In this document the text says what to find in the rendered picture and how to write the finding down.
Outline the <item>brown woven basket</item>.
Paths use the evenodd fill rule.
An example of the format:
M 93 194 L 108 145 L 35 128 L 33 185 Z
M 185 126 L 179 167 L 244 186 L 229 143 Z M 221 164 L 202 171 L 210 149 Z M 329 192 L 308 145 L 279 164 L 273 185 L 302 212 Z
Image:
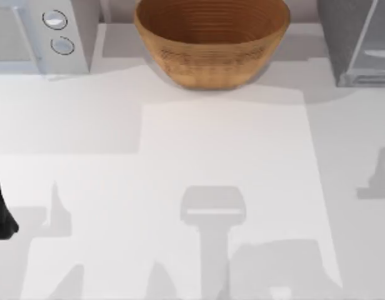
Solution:
M 284 0 L 139 0 L 134 24 L 153 61 L 189 89 L 246 84 L 290 24 Z

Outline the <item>pale microwave oven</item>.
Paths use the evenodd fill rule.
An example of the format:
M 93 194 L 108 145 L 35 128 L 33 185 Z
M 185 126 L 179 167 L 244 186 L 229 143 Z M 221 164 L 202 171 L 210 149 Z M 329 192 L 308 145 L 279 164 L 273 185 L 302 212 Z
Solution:
M 67 16 L 62 30 L 49 29 L 43 13 Z M 100 0 L 0 0 L 0 74 L 71 76 L 90 72 L 101 18 Z M 70 39 L 75 51 L 62 56 L 51 39 Z

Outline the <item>round microwave knob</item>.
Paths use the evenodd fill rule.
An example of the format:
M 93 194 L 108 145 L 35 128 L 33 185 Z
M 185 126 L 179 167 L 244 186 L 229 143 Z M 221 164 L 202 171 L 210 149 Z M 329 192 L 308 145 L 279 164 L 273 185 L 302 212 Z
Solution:
M 68 25 L 67 16 L 59 10 L 44 12 L 42 21 L 49 29 L 53 30 L 62 30 Z
M 50 41 L 51 49 L 62 56 L 68 56 L 75 51 L 74 43 L 67 37 L 57 37 Z

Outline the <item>grey cabinet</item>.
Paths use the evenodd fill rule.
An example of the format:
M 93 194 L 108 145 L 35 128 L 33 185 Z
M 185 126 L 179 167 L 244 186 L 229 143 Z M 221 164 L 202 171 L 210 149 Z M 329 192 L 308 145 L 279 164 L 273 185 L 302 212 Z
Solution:
M 385 0 L 317 0 L 336 85 L 385 88 Z

